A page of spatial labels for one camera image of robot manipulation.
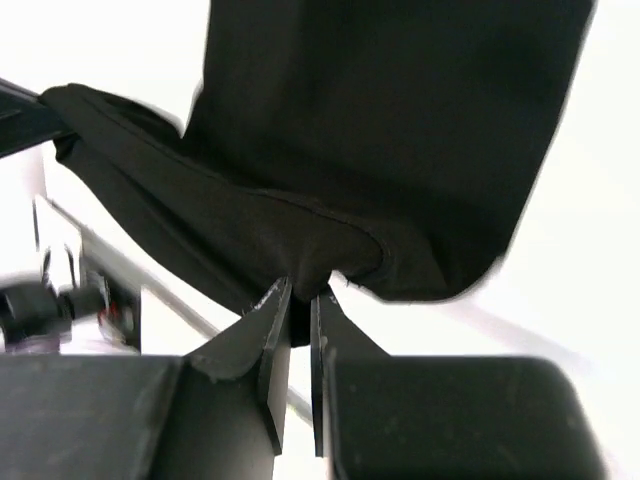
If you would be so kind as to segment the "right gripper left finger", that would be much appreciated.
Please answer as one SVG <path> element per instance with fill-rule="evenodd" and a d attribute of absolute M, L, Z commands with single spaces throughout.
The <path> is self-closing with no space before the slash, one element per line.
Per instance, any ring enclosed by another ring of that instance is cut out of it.
<path fill-rule="evenodd" d="M 283 448 L 291 286 L 183 356 L 5 355 L 5 479 L 268 479 Z"/>

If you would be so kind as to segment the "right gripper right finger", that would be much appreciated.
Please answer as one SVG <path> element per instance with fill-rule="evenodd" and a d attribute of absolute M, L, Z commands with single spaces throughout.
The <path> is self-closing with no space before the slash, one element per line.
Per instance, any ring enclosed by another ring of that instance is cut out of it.
<path fill-rule="evenodd" d="M 311 304 L 315 453 L 333 479 L 602 479 L 563 371 L 534 356 L 393 356 Z"/>

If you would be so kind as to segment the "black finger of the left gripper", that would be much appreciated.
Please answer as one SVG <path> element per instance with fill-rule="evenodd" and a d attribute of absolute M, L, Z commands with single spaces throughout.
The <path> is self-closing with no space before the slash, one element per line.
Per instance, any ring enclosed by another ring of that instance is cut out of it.
<path fill-rule="evenodd" d="M 0 98 L 2 158 L 72 133 L 35 92 L 1 79 Z"/>

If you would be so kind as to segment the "black skirt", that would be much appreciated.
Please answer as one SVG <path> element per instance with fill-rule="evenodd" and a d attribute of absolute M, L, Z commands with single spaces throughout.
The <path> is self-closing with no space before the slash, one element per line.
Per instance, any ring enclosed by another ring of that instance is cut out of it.
<path fill-rule="evenodd" d="M 79 84 L 58 161 L 172 274 L 241 314 L 333 272 L 441 301 L 503 256 L 590 1 L 215 1 L 188 127 Z"/>

